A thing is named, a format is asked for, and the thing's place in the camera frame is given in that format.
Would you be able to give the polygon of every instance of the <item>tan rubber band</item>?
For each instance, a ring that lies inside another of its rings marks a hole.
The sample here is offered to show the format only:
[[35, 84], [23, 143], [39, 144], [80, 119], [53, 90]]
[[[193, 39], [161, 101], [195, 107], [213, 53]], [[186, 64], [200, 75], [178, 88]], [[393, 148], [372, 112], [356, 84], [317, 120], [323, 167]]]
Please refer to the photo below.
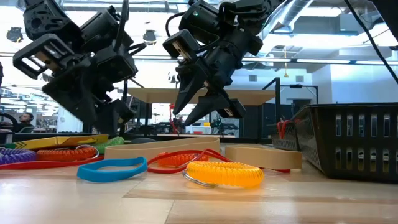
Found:
[[[172, 141], [108, 146], [105, 159], [130, 159], [139, 156], [153, 159], [161, 152], [212, 149], [220, 152], [220, 139], [215, 137], [187, 138]], [[302, 153], [283, 151], [258, 144], [229, 145], [225, 157], [235, 162], [267, 169], [301, 169]]]

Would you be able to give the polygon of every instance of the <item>yellow coiled keychain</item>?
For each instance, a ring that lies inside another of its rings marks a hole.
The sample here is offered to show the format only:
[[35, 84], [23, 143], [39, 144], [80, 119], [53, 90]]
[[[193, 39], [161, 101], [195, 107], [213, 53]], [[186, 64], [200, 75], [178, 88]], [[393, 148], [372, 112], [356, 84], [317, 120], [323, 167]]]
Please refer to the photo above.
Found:
[[240, 162], [194, 161], [188, 164], [184, 176], [191, 178], [190, 180], [197, 184], [209, 187], [217, 185], [253, 187], [262, 182], [264, 173], [258, 167]]

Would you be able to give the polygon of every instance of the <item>green object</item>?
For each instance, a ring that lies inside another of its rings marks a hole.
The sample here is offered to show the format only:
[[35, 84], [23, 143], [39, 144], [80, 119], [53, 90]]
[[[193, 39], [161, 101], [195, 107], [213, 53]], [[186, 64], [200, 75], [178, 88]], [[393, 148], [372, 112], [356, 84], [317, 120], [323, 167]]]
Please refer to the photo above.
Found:
[[124, 139], [122, 137], [115, 137], [107, 142], [95, 145], [94, 147], [97, 148], [100, 154], [105, 154], [105, 148], [108, 146], [119, 146], [124, 144]]

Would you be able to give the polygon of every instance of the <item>purple coiled keychain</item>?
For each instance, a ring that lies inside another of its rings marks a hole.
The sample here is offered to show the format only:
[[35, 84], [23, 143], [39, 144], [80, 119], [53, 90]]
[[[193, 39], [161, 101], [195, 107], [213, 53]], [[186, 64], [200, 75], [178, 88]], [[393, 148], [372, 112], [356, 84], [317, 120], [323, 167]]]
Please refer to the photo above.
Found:
[[36, 160], [36, 153], [26, 149], [0, 148], [0, 165]]

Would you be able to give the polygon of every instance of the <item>black plastic basket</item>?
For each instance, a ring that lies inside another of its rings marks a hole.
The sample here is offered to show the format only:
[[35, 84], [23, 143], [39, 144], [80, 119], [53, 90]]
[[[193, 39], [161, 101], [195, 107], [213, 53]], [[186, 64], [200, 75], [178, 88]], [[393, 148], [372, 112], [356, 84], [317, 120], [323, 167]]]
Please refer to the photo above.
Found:
[[297, 141], [296, 130], [294, 123], [288, 123], [285, 127], [284, 137], [281, 139], [277, 129], [278, 124], [267, 125], [271, 134], [272, 145], [278, 149], [299, 151], [299, 144]]
[[294, 117], [305, 158], [328, 177], [398, 182], [398, 104], [308, 105]]

